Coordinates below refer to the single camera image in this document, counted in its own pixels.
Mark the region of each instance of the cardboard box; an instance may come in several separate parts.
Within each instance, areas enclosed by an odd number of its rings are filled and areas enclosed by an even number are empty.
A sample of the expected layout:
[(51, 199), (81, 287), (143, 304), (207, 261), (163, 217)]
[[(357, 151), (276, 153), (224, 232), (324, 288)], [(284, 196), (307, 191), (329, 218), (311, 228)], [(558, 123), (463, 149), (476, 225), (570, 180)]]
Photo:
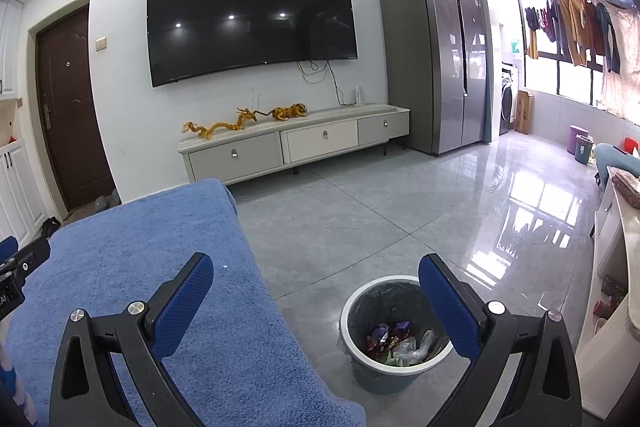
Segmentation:
[(513, 128), (523, 134), (531, 131), (531, 117), (533, 110), (533, 95), (527, 91), (518, 91), (516, 99), (516, 121)]

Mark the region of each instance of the window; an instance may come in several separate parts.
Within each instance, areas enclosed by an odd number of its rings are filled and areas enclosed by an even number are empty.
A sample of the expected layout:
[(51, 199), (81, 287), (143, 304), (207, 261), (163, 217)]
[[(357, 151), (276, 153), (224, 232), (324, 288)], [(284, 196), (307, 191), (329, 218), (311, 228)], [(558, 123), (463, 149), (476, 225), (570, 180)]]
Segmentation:
[[(518, 0), (527, 46), (530, 37), (524, 10), (527, 7), (546, 8), (547, 1), (550, 3), (550, 0)], [(551, 42), (544, 31), (538, 30), (536, 39), (538, 58), (530, 58), (525, 53), (525, 86), (597, 106), (602, 93), (602, 57), (592, 56), (587, 50), (587, 67), (574, 66), (559, 54), (558, 42)]]

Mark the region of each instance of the door handle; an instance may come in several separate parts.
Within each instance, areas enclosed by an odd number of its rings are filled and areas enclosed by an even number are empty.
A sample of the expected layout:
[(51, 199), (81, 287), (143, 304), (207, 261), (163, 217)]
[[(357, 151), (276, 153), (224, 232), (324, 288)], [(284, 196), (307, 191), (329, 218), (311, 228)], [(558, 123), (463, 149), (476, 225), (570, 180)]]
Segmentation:
[(49, 117), (49, 113), (51, 112), (50, 108), (49, 108), (49, 104), (46, 103), (42, 106), (42, 110), (44, 111), (44, 121), (45, 124), (47, 125), (47, 130), (51, 129), (51, 119)]

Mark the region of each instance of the wall-mounted tv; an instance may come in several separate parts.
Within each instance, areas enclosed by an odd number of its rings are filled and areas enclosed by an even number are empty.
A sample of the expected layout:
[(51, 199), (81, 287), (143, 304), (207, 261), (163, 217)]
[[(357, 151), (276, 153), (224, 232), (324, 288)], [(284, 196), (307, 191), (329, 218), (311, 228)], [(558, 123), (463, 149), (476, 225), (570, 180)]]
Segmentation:
[(256, 64), (357, 58), (351, 0), (147, 0), (153, 86)]

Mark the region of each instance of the white tv cabinet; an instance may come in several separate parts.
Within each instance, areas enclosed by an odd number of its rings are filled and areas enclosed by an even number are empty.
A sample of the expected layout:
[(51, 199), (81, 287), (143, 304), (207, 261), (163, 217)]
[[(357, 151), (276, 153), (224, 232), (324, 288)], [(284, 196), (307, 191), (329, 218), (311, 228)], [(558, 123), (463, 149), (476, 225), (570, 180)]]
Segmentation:
[[(591, 289), (575, 362), (582, 408), (605, 419), (640, 363), (640, 210), (626, 202), (610, 178), (595, 213), (594, 230)], [(625, 284), (628, 293), (594, 334), (598, 318), (593, 305), (607, 301), (600, 292), (606, 274)]]
[(409, 134), (409, 110), (393, 105), (351, 105), (310, 112), (305, 118), (271, 118), (211, 139), (180, 142), (190, 182), (217, 178), (225, 185), (330, 156), (386, 143)]

